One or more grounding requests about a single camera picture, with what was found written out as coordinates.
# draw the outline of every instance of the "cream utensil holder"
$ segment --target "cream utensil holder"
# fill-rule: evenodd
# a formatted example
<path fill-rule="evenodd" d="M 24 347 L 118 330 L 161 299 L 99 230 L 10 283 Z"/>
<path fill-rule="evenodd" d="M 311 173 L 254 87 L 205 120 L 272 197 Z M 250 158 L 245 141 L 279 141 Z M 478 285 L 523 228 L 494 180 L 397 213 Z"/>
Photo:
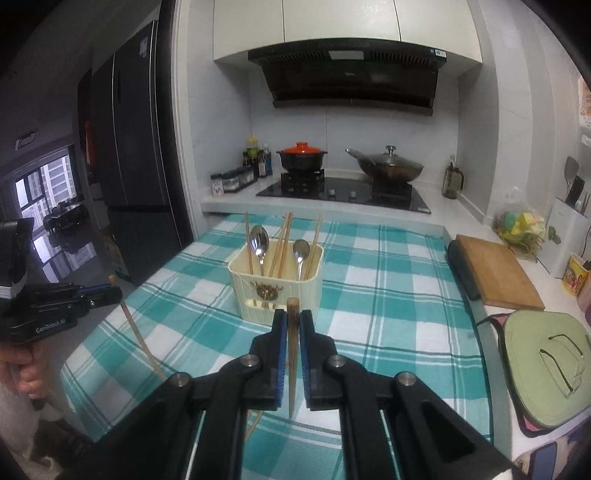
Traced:
<path fill-rule="evenodd" d="M 282 278 L 250 275 L 247 256 L 250 250 L 246 245 L 230 260 L 228 270 L 232 276 L 232 288 L 243 320 L 271 326 L 275 309 L 287 311 L 287 299 L 290 297 L 299 298 L 300 309 L 311 310 L 313 318 L 316 319 L 322 299 L 324 249 L 320 245 L 316 245 L 314 255 L 310 254 L 310 257 L 304 262 L 303 271 L 306 270 L 306 263 L 312 262 L 310 278 L 297 281 L 297 261 L 293 254 L 293 244 L 294 242 L 288 242 L 287 245 Z M 271 240 L 265 255 L 265 275 L 268 275 L 268 270 L 271 268 L 276 248 L 277 240 Z M 254 271 L 259 271 L 258 258 L 254 254 L 252 262 Z M 275 274 L 278 270 L 279 265 L 276 265 Z"/>

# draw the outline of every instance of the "teal checkered tablecloth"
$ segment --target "teal checkered tablecloth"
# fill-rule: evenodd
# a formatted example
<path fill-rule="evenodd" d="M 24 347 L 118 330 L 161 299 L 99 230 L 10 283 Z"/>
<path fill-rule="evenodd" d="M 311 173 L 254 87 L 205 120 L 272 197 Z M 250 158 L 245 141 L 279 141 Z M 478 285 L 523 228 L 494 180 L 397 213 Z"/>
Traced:
<path fill-rule="evenodd" d="M 250 223 L 277 236 L 282 219 L 252 216 Z M 294 219 L 290 236 L 311 242 L 315 228 L 314 221 Z M 244 245 L 244 232 L 242 215 L 226 217 L 127 299 L 166 375 L 215 372 L 269 330 L 241 319 L 230 284 L 227 264 Z M 325 266 L 316 330 L 370 371 L 414 372 L 490 439 L 482 353 L 443 241 L 385 226 L 325 222 L 319 242 Z M 119 308 L 74 351 L 61 380 L 95 440 L 160 383 Z M 243 479 L 344 477 L 339 413 L 306 408 L 301 372 L 296 403 L 292 420 L 286 398 L 279 411 L 264 413 L 245 446 Z"/>

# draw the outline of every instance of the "black glass cooktop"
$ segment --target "black glass cooktop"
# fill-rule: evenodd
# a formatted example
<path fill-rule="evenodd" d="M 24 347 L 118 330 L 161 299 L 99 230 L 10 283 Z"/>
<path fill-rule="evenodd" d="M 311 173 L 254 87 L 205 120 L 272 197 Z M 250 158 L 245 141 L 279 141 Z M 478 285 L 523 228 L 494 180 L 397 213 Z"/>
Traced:
<path fill-rule="evenodd" d="M 315 177 L 294 179 L 282 174 L 281 181 L 256 194 L 258 197 L 284 197 L 325 202 L 358 203 L 379 207 L 431 213 L 431 210 L 412 185 L 380 185 L 362 180 L 325 177 L 324 172 Z"/>

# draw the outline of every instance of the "plastic bag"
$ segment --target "plastic bag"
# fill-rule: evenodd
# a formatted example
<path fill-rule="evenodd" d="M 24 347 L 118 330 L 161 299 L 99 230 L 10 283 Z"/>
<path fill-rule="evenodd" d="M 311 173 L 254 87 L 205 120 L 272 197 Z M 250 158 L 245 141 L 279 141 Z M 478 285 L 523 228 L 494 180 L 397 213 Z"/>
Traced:
<path fill-rule="evenodd" d="M 544 217 L 528 205 L 525 192 L 513 187 L 495 215 L 493 228 L 516 253 L 535 258 L 544 241 L 546 224 Z"/>

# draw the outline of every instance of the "sticker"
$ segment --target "sticker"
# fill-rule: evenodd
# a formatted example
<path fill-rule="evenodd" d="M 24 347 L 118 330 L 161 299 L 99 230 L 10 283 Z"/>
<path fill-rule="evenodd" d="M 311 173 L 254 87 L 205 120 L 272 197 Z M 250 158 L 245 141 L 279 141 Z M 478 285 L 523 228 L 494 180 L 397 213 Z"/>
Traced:
<path fill-rule="evenodd" d="M 148 54 L 148 37 L 142 38 L 142 41 L 139 42 L 139 56 L 143 59 L 146 58 Z"/>

